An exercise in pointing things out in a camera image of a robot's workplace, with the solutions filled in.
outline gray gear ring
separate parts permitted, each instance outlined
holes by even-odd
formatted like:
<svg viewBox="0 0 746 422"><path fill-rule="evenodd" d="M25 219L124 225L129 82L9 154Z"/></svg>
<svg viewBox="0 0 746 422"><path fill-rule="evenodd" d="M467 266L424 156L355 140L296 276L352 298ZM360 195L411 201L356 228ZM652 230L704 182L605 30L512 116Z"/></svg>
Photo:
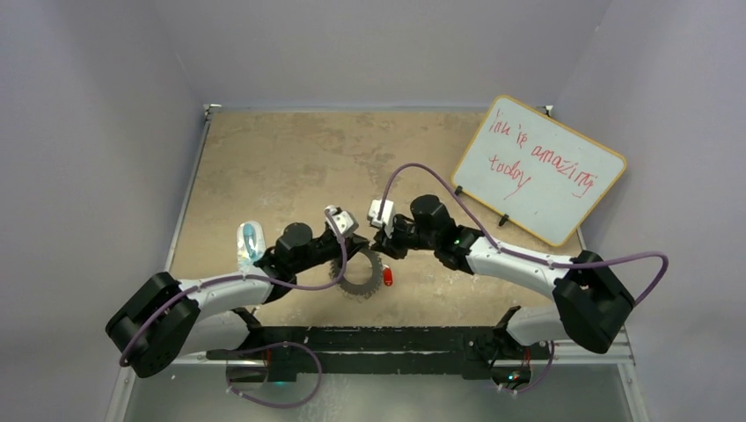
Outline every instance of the gray gear ring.
<svg viewBox="0 0 746 422"><path fill-rule="evenodd" d="M368 279L368 281L362 284L354 284L346 279L343 275L340 279L340 282L337 284L341 287L342 290L351 295L369 298L381 287L381 284L384 281L384 265L381 263L381 259L378 257L378 254L371 251L369 248L360 249L357 253L365 255L365 258L370 261L370 266L372 269L370 278ZM340 262L335 259L334 261L332 261L332 270L329 272L332 280L340 275L340 270Z"/></svg>

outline gray wall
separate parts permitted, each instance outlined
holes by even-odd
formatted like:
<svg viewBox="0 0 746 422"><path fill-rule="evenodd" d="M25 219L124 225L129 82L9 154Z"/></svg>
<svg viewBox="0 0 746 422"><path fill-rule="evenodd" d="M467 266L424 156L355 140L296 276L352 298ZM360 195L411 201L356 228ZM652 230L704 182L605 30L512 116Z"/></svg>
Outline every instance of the gray wall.
<svg viewBox="0 0 746 422"><path fill-rule="evenodd" d="M98 421L104 325L162 268L201 106L148 1L0 4L1 419Z"/></svg>
<svg viewBox="0 0 746 422"><path fill-rule="evenodd" d="M201 99L553 104L611 0L156 0Z"/></svg>
<svg viewBox="0 0 746 422"><path fill-rule="evenodd" d="M615 0L556 105L627 157L583 225L605 257L660 249L630 318L654 420L743 420L746 3ZM618 267L635 294L657 263Z"/></svg>

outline metal frame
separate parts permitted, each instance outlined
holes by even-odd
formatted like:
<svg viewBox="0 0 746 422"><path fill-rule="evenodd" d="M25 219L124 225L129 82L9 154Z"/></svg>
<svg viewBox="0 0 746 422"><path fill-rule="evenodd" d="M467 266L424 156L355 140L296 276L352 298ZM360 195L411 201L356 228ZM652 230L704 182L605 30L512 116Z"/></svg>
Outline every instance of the metal frame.
<svg viewBox="0 0 746 422"><path fill-rule="evenodd" d="M171 245L168 249L168 255L164 264L164 270L169 271L173 262L173 254L176 251L176 244L179 241L179 234L181 227L184 223L184 216L187 213L187 206L189 205L189 199L192 196L192 189L194 188L194 181L197 177L197 170L200 166L202 158L202 152L205 148L205 142L208 137L210 125L212 123L215 113L220 112L237 112L237 111L262 111L262 112L285 112L285 113L314 113L314 112L354 112L354 111L401 111L401 112L477 112L484 111L486 107L478 106L465 106L465 107L351 107L345 109L339 108L328 108L328 107L275 107L275 108L247 108L247 107L222 107L218 104L208 104L205 108L205 124L202 129L200 138L200 144L197 152L197 156L194 159L192 173L184 199L182 200L181 210L179 211L179 218L176 221L176 227L173 232ZM552 107L542 106L537 107L543 113L549 113ZM586 249L585 239L583 238L581 229L578 228L578 239L583 249ZM640 384L637 381L637 375L634 370L634 355L632 348L630 347L629 336L627 335L626 328L622 329L614 343L611 345L609 352L604 355L598 355L589 352L573 341L562 340L555 342L555 354L553 365L617 365L619 371L619 379L622 381L625 398L627 401L627 407L632 416L633 422L649 422L649 416L647 414L647 405L645 399L640 391ZM184 356L176 359L172 362L172 365L225 365L227 361L224 360L207 360L204 354L196 353L188 356ZM231 364L241 363L247 366L260 366L262 362L256 360L242 360L240 362L232 361ZM517 365L520 364L518 361L503 360L500 362L502 365ZM542 363L541 360L536 360L536 363ZM109 402L108 410L106 411L105 422L123 422L124 417L127 413L129 405L129 399L132 395L132 390L137 382L138 378L135 371L131 367L124 367L120 369L116 383L114 384L114 390L111 401Z"/></svg>

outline red object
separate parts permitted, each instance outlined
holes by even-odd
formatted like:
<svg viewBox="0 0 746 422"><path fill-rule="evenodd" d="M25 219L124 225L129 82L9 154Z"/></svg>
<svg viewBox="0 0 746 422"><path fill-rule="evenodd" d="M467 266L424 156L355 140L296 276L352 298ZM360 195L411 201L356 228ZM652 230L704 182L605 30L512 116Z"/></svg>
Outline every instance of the red object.
<svg viewBox="0 0 746 422"><path fill-rule="evenodd" d="M392 284L394 284L394 275L391 272L391 268L389 268L389 266L384 267L384 284L387 287L390 287Z"/></svg>

